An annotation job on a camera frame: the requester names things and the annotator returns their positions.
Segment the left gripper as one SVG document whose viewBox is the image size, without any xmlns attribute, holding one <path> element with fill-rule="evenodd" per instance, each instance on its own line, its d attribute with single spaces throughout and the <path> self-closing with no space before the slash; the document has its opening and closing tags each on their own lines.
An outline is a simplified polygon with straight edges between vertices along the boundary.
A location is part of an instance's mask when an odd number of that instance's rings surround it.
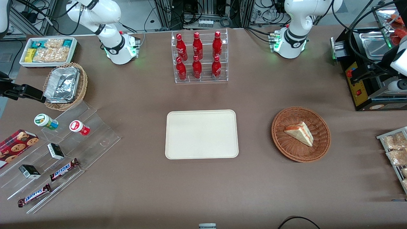
<svg viewBox="0 0 407 229">
<path fill-rule="evenodd" d="M 357 84 L 366 79 L 396 77 L 397 72 L 390 66 L 392 61 L 373 61 L 369 65 L 363 65 L 352 71 L 352 84 Z"/>
</svg>

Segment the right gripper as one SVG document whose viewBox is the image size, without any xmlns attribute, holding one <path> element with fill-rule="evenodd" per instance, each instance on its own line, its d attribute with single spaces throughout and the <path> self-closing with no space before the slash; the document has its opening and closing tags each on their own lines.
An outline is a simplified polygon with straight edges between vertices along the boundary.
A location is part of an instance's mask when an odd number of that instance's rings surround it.
<svg viewBox="0 0 407 229">
<path fill-rule="evenodd" d="M 28 84 L 14 84 L 12 79 L 4 72 L 0 72 L 0 96 L 9 99 L 18 99 L 18 96 L 20 96 L 20 98 L 28 98 L 40 103 L 45 103 L 46 101 L 42 90 Z"/>
</svg>

